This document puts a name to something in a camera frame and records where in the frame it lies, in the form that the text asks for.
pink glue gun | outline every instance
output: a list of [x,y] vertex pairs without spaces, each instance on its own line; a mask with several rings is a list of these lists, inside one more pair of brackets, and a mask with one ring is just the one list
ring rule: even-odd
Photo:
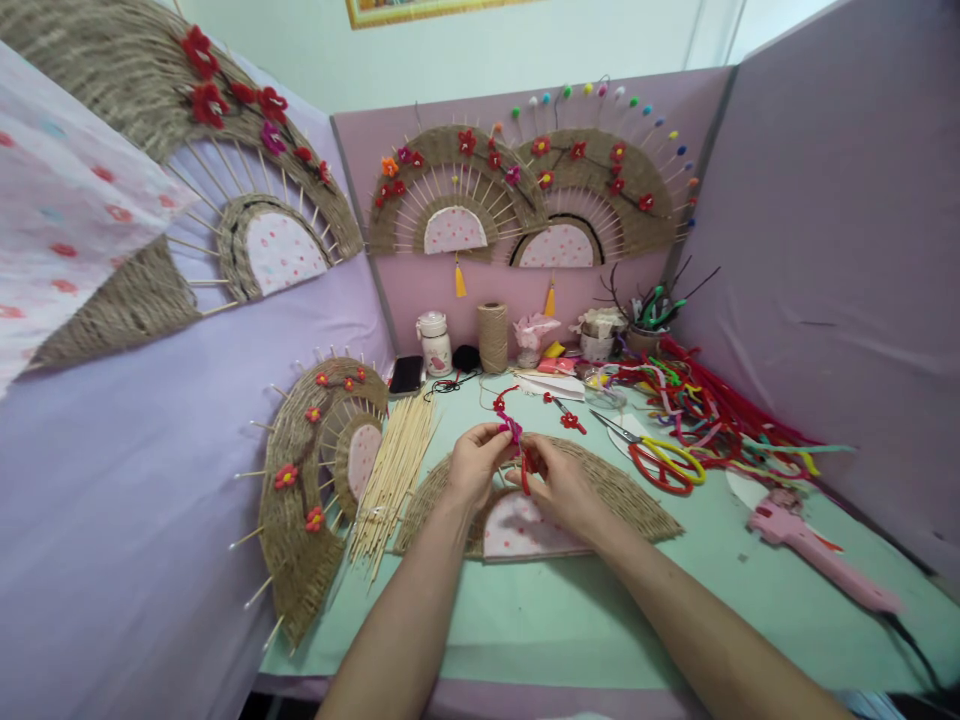
[[810,532],[803,518],[780,507],[769,497],[757,505],[757,509],[747,522],[747,527],[759,531],[763,539],[771,545],[786,543],[792,547],[834,585],[867,610],[894,615],[899,615],[903,611],[900,598],[893,593],[881,590],[843,562],[836,553],[828,550]]

red scissors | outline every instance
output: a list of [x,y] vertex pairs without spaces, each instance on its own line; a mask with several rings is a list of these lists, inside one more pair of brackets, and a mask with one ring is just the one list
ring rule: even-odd
[[[703,485],[707,479],[703,465],[683,448],[655,438],[638,437],[624,430],[612,420],[605,418],[596,410],[590,412],[628,444],[633,464],[637,466],[637,469],[643,473],[647,480],[664,492],[671,495],[689,495],[693,492],[694,485]],[[670,455],[676,455],[678,459],[674,460]],[[651,474],[644,464],[644,460],[659,469],[659,477]],[[668,476],[680,484],[672,484],[667,479]]]

person's right hand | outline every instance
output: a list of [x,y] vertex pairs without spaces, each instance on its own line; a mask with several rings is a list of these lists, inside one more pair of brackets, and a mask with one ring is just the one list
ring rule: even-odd
[[[527,472],[527,485],[537,504],[567,530],[593,545],[613,514],[593,489],[583,466],[572,455],[554,447],[544,435],[525,434],[521,444],[537,466],[539,477]],[[511,470],[506,479],[520,485],[520,470]]]

hand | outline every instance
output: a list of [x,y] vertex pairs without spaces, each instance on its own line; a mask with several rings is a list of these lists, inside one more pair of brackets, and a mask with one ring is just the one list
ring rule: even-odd
[[[544,435],[525,434],[523,447],[538,471],[531,473],[528,469],[530,494],[567,530],[594,546],[615,516],[593,489],[580,461],[558,450]],[[522,482],[519,470],[508,472],[506,479],[514,485]]]
[[498,432],[499,427],[497,423],[477,425],[453,446],[447,488],[455,499],[466,502],[473,513],[490,497],[493,473],[517,452],[511,444],[513,435],[509,430]]

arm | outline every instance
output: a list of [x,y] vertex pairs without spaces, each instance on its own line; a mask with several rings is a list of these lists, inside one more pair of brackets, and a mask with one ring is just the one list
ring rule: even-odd
[[463,547],[514,453],[510,433],[478,425],[453,450],[447,487],[357,633],[317,720],[418,718],[446,647]]
[[[850,717],[739,615],[614,515],[576,459],[543,436],[525,435],[524,446],[547,481],[530,482],[531,493],[616,573],[714,717]],[[507,480],[518,482],[519,476],[511,471]]]

